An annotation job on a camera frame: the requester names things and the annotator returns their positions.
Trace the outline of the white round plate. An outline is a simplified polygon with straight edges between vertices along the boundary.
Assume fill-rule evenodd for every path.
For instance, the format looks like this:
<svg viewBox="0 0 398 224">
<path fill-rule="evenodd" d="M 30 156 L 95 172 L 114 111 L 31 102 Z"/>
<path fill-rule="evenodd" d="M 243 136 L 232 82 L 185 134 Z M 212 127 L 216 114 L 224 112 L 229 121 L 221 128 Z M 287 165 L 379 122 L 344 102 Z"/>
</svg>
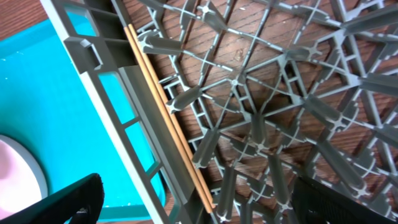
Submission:
<svg viewBox="0 0 398 224">
<path fill-rule="evenodd" d="M 39 163 L 35 160 L 33 155 L 23 145 L 13 140 L 12 138 L 2 135 L 1 141 L 4 141 L 9 146 L 11 146 L 25 160 L 25 162 L 34 173 L 35 178 L 39 184 L 42 199 L 47 197 L 49 195 L 47 181 L 41 167 L 39 166 Z"/>
</svg>

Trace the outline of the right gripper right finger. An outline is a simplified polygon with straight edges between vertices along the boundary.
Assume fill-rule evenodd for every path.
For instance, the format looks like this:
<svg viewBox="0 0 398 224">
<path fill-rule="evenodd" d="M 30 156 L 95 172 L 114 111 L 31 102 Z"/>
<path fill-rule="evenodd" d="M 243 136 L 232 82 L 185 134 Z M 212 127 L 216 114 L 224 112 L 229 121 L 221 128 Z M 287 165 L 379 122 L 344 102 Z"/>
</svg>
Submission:
<svg viewBox="0 0 398 224">
<path fill-rule="evenodd" d="M 306 176 L 294 183 L 292 206 L 303 224 L 396 224 Z"/>
</svg>

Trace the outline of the pink bowl with food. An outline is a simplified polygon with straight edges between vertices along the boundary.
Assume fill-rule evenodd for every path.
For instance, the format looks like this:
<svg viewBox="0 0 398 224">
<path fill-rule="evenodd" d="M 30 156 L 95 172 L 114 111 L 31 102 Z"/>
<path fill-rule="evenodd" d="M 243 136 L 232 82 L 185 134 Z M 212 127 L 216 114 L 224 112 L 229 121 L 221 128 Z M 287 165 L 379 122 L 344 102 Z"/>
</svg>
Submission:
<svg viewBox="0 0 398 224">
<path fill-rule="evenodd" d="M 25 160 L 1 141 L 1 219 L 42 199 L 39 184 Z"/>
</svg>

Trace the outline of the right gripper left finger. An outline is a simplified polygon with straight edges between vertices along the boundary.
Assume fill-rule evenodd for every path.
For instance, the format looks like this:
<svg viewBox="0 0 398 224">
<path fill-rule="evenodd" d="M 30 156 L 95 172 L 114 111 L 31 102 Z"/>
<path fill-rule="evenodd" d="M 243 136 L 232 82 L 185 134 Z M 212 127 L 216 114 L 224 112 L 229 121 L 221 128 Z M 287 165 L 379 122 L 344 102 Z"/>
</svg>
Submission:
<svg viewBox="0 0 398 224">
<path fill-rule="evenodd" d="M 104 204 L 101 177 L 92 173 L 1 220 L 1 224 L 96 223 Z"/>
</svg>

